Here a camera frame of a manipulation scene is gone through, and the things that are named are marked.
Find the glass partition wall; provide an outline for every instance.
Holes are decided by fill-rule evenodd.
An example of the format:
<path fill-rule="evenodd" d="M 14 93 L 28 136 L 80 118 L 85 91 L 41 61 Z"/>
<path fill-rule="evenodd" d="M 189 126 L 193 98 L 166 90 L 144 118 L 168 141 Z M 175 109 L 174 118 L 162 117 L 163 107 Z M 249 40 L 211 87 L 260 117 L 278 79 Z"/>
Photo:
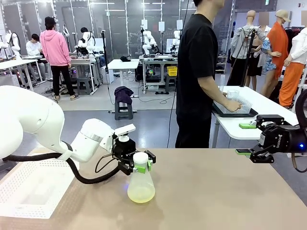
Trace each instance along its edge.
<path fill-rule="evenodd" d="M 228 42 L 233 1 L 216 16 L 213 29 L 219 41 L 219 52 L 224 53 Z M 174 38 L 177 20 L 189 20 L 195 12 L 193 0 L 3 0 L 2 16 L 5 29 L 16 32 L 20 38 L 21 54 L 26 55 L 25 43 L 31 34 L 45 30 L 44 18 L 55 16 L 56 30 L 66 25 L 70 36 L 70 50 L 75 50 L 75 39 L 82 37 L 86 27 L 95 38 L 105 31 L 106 52 L 110 62 L 114 58 L 142 55 L 141 20 L 147 19 L 159 49 L 167 52 L 167 40 Z M 159 22 L 165 22 L 165 31 L 159 31 Z"/>

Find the man in black t-shirt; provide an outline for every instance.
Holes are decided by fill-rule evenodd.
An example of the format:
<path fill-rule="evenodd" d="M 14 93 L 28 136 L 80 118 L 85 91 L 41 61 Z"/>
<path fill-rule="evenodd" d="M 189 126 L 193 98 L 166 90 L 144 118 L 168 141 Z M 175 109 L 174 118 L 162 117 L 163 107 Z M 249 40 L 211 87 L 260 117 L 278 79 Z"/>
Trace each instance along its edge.
<path fill-rule="evenodd" d="M 227 100 L 214 81 L 218 55 L 212 22 L 224 0 L 194 0 L 197 10 L 184 26 L 178 52 L 176 148 L 208 148 L 213 100 L 229 111 L 241 107 Z"/>

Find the yellow crate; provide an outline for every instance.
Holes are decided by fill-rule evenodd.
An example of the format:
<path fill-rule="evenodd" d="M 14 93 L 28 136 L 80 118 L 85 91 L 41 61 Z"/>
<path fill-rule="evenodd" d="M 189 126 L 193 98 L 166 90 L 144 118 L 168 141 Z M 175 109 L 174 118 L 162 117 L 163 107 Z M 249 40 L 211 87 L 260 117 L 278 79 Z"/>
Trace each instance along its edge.
<path fill-rule="evenodd" d="M 167 67 L 167 73 L 171 77 L 177 76 L 177 67 L 176 66 Z"/>

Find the yellow liquid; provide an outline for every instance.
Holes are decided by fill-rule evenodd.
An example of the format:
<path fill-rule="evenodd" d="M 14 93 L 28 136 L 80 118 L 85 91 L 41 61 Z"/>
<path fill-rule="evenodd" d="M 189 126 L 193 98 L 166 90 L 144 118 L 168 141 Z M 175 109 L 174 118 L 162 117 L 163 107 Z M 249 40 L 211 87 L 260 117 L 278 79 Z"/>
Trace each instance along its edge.
<path fill-rule="evenodd" d="M 146 203 L 150 201 L 155 194 L 154 187 L 136 187 L 135 189 L 128 189 L 128 197 L 135 203 Z"/>

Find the floor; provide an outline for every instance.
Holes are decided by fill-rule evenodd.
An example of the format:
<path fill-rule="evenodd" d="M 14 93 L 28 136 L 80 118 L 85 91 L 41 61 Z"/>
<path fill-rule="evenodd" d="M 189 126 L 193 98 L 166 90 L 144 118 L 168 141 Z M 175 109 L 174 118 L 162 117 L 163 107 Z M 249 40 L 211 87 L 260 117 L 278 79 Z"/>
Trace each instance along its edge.
<path fill-rule="evenodd" d="M 265 76 L 258 77 L 257 91 L 261 89 L 261 86 L 264 83 L 264 78 Z M 116 84 L 118 84 L 118 80 L 116 80 L 114 86 L 110 85 L 110 92 L 114 91 Z M 138 83 L 129 82 L 129 84 L 131 84 L 131 87 L 138 87 Z M 35 91 L 43 92 L 45 87 L 49 86 L 49 82 L 42 84 L 35 88 Z M 138 99 L 134 99 L 133 106 L 134 108 L 139 109 L 139 111 L 134 115 L 134 119 L 116 121 L 114 119 L 114 115 L 108 113 L 108 110 L 113 109 L 113 105 L 110 103 L 110 98 L 107 93 L 106 86 L 104 85 L 99 90 L 101 91 L 97 91 L 93 96 L 82 95 L 79 100 L 72 102 L 68 100 L 68 97 L 62 97 L 61 101 L 59 102 L 60 106 L 63 108 L 63 110 L 65 110 L 65 125 L 61 136 L 62 140 L 71 143 L 86 119 L 97 118 L 109 124 L 113 128 L 118 128 L 133 123 L 137 129 L 130 134 L 130 137 L 136 142 L 138 148 L 149 149 L 166 148 L 168 140 L 168 129 L 170 124 L 169 148 L 174 147 L 178 127 L 176 124 L 176 114 L 174 110 L 170 122 L 170 108 L 173 102 L 173 97 L 171 96 L 173 95 L 168 96 L 171 97 L 171 99 L 167 100 L 166 104 L 160 104 L 160 101 L 150 101 L 144 103 L 140 102 Z M 156 96 L 153 93 L 147 93 L 146 95 L 143 95 L 141 92 L 142 91 L 140 90 L 139 95 L 141 96 L 141 99 L 161 99 L 161 96 Z M 241 141 L 231 139 L 223 130 L 223 128 L 220 127 L 217 140 L 217 148 L 251 148 L 256 144 L 257 141 Z M 37 146 L 39 146 L 39 144 L 34 139 L 34 137 L 25 133 L 24 140 L 15 154 L 26 155 Z M 275 163 L 272 165 L 274 169 L 285 179 L 285 181 L 307 205 L 307 173 L 298 173 L 295 171 L 291 160 L 287 158 L 285 154 L 275 154 L 274 157 Z M 305 168 L 307 166 L 306 157 L 299 158 L 297 162 L 299 168 Z M 0 172 L 0 178 L 2 178 L 5 173 L 6 172 Z"/>

